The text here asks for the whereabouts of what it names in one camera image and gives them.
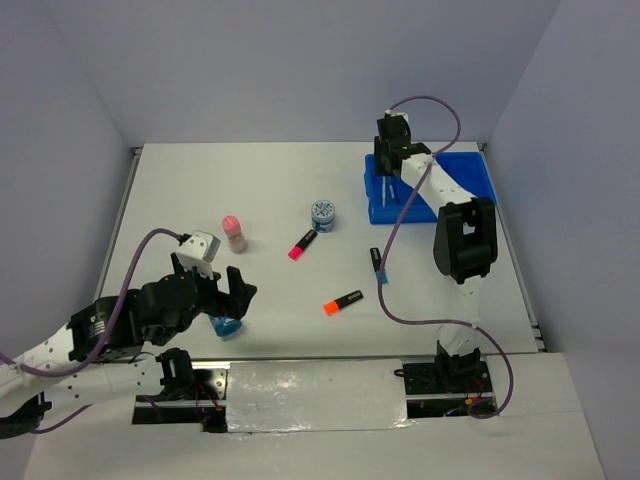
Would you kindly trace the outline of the blue labelled tub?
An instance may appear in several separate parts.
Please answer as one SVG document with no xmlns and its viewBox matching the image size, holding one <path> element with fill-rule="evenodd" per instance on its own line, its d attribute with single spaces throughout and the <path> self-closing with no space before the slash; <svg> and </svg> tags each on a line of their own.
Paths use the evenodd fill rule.
<svg viewBox="0 0 640 480">
<path fill-rule="evenodd" d="M 242 321 L 228 316 L 210 316 L 210 324 L 218 338 L 232 337 L 242 328 Z"/>
</svg>

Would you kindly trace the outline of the pink black highlighter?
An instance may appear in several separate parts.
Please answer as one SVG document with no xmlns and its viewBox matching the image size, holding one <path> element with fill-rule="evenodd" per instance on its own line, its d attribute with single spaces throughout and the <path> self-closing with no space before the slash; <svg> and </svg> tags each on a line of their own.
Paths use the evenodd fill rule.
<svg viewBox="0 0 640 480">
<path fill-rule="evenodd" d="M 292 247 L 288 253 L 291 260 L 297 261 L 309 245 L 315 240 L 318 232 L 314 229 L 307 231 L 304 236 Z"/>
</svg>

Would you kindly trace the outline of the pink capped eraser bottle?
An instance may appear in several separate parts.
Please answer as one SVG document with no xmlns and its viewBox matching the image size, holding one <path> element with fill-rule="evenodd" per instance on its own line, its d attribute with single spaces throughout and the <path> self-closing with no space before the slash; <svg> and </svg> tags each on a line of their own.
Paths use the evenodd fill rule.
<svg viewBox="0 0 640 480">
<path fill-rule="evenodd" d="M 247 249 L 247 241 L 237 217 L 232 215 L 225 216 L 222 220 L 222 228 L 232 252 L 242 253 Z"/>
</svg>

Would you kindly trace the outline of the orange black highlighter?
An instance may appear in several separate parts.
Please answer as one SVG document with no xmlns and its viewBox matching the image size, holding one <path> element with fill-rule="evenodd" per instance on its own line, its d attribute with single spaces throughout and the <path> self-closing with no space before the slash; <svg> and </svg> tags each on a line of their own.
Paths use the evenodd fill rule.
<svg viewBox="0 0 640 480">
<path fill-rule="evenodd" d="M 362 291 L 355 290 L 325 304 L 323 306 L 324 313 L 328 316 L 334 315 L 344 308 L 362 300 L 363 298 L 364 295 Z"/>
</svg>

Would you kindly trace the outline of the blue patterned round jar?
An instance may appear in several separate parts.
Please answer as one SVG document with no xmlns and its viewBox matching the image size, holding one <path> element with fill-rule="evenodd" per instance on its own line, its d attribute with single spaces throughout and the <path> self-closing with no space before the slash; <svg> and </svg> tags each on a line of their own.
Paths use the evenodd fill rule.
<svg viewBox="0 0 640 480">
<path fill-rule="evenodd" d="M 336 209 L 329 200 L 317 200 L 311 206 L 311 225 L 319 233 L 330 232 L 335 225 Z"/>
</svg>

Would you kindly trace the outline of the blue black highlighter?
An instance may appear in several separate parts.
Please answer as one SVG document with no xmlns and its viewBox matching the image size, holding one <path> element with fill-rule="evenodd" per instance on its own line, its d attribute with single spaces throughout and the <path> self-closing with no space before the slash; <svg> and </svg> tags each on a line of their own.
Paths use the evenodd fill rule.
<svg viewBox="0 0 640 480">
<path fill-rule="evenodd" d="M 382 270 L 382 255 L 378 247 L 372 247 L 369 249 L 370 258 L 376 276 L 376 280 L 381 284 L 388 282 L 386 273 Z"/>
</svg>

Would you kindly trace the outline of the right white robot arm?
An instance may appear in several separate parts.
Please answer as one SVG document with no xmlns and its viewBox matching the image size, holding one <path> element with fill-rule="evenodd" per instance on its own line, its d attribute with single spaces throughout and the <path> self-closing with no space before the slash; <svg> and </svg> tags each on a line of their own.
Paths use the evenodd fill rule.
<svg viewBox="0 0 640 480">
<path fill-rule="evenodd" d="M 480 349 L 477 336 L 492 337 L 475 325 L 479 289 L 498 257 L 495 203 L 478 197 L 457 183 L 438 162 L 439 154 L 425 144 L 412 141 L 408 116 L 386 111 L 377 121 L 374 161 L 378 174 L 395 176 L 412 191 L 400 211 L 381 254 L 380 272 L 386 272 L 391 246 L 411 205 L 421 198 L 437 215 L 433 258 L 438 271 L 455 284 L 453 319 L 402 320 L 390 313 L 378 288 L 385 314 L 404 325 L 438 325 L 436 383 L 446 391 L 457 391 L 469 377 L 478 378 Z"/>
</svg>

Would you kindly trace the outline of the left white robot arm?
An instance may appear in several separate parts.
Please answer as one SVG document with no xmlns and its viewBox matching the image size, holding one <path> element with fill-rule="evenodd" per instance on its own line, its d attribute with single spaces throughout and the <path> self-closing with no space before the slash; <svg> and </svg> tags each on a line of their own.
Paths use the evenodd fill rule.
<svg viewBox="0 0 640 480">
<path fill-rule="evenodd" d="M 41 434 L 48 411 L 79 415 L 111 398 L 160 387 L 175 399 L 189 396 L 196 374 L 187 351 L 171 348 L 151 360 L 145 344 L 164 346 L 201 314 L 238 326 L 257 288 L 229 266 L 229 289 L 202 258 L 171 256 L 174 271 L 139 289 L 124 278 L 116 296 L 97 299 L 71 317 L 49 339 L 10 358 L 1 358 L 1 436 Z"/>
</svg>

